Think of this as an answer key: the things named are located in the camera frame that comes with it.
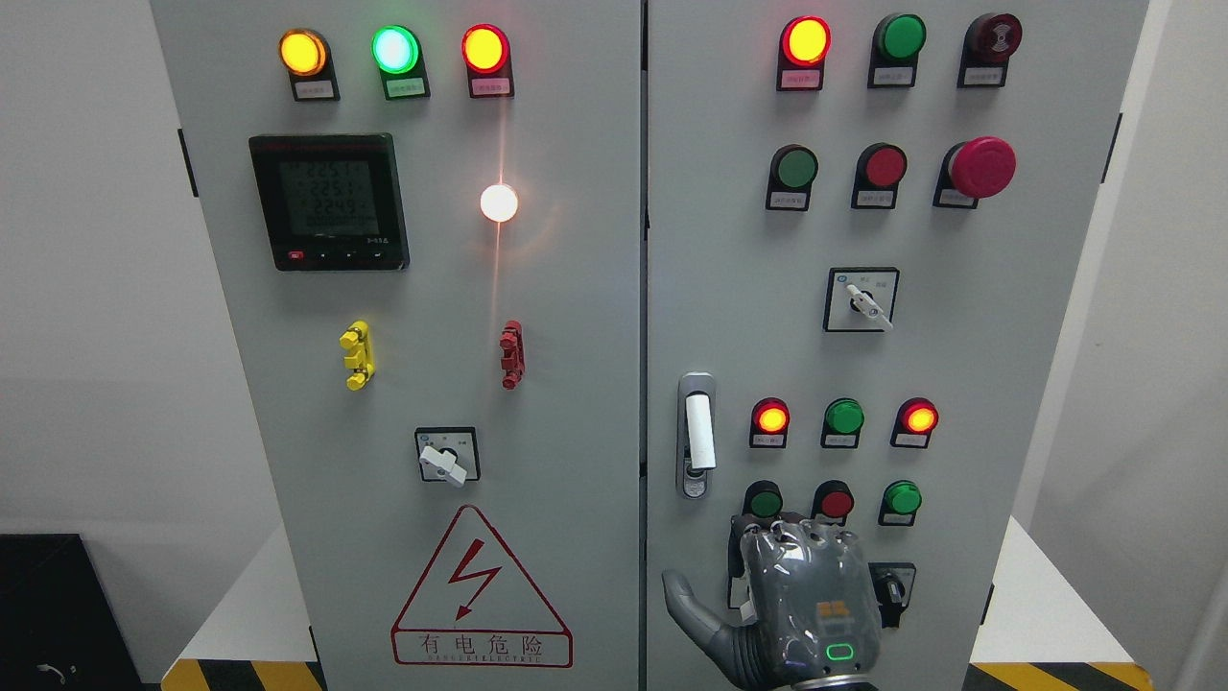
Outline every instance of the emergency stop button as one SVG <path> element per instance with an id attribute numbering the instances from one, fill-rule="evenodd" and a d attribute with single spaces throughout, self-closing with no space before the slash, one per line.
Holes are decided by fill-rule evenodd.
<path id="1" fill-rule="evenodd" d="M 1014 149 L 997 136 L 957 144 L 943 162 L 935 205 L 975 209 L 980 199 L 1006 189 L 1017 167 Z"/>

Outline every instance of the gray metal panel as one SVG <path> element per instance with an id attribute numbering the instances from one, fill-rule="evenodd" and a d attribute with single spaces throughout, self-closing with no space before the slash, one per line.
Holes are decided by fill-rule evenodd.
<path id="1" fill-rule="evenodd" d="M 154 10 L 330 686 L 632 687 L 640 4 L 154 0 Z M 510 37 L 515 99 L 468 97 L 459 43 L 478 22 Z M 429 99 L 384 101 L 370 54 L 384 23 L 422 42 Z M 297 26 L 329 41 L 340 102 L 292 101 L 278 39 Z M 411 263 L 279 272 L 247 137 L 345 131 L 393 134 Z M 521 211 L 500 237 L 478 195 L 501 172 Z M 359 394 L 345 389 L 336 342 L 355 318 L 371 323 L 378 365 Z M 497 369 L 508 318 L 524 324 L 528 361 L 513 393 Z M 422 426 L 476 427 L 481 481 L 421 482 L 411 434 Z M 464 503 L 483 509 L 569 625 L 573 668 L 393 662 L 389 630 Z"/>
<path id="2" fill-rule="evenodd" d="M 849 527 L 869 561 L 917 565 L 904 626 L 884 637 L 883 691 L 959 689 L 989 592 L 1061 326 L 1143 0 L 747 2 L 653 0 L 648 163 L 650 689 L 727 682 L 666 614 L 659 573 L 679 568 L 711 606 L 725 603 L 728 518 L 755 480 L 780 484 L 808 512 L 815 487 L 846 481 Z M 916 12 L 930 36 L 917 86 L 869 91 L 874 27 Z M 1024 42 L 1006 88 L 955 90 L 968 25 L 1011 11 Z M 819 93 L 774 90 L 776 44 L 793 17 L 833 28 Z M 1013 184 L 975 211 L 935 209 L 948 147 L 979 135 L 1011 141 Z M 909 172 L 894 211 L 849 209 L 853 167 L 877 141 L 903 146 Z M 765 211 L 777 147 L 802 144 L 822 169 L 806 214 Z M 824 333 L 828 270 L 901 269 L 893 333 Z M 709 372 L 718 468 L 706 500 L 674 490 L 678 378 Z M 766 396 L 792 411 L 788 449 L 749 450 L 750 411 Z M 828 404 L 867 412 L 861 449 L 822 450 Z M 899 406 L 933 400 L 928 450 L 893 449 Z M 917 525 L 879 528 L 883 490 L 916 481 Z M 733 612 L 728 612 L 734 621 Z"/>

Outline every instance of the digital power meter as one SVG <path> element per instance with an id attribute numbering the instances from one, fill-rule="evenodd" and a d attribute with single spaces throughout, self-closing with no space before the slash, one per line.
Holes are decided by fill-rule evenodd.
<path id="1" fill-rule="evenodd" d="M 409 263 L 391 134 L 248 140 L 280 270 L 398 270 Z"/>

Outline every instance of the red triangle warning sign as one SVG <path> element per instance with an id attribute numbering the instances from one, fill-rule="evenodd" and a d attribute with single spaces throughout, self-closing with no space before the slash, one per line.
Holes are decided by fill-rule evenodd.
<path id="1" fill-rule="evenodd" d="M 571 631 L 472 504 L 457 509 L 392 627 L 403 665 L 570 668 Z"/>

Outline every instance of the yellow terminal connector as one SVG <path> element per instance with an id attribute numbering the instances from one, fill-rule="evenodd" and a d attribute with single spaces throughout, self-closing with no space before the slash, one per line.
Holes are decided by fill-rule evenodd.
<path id="1" fill-rule="evenodd" d="M 359 319 L 346 328 L 338 339 L 345 357 L 341 362 L 345 369 L 354 374 L 345 380 L 345 387 L 350 392 L 363 389 L 376 374 L 376 361 L 371 353 L 371 326 L 367 322 Z"/>

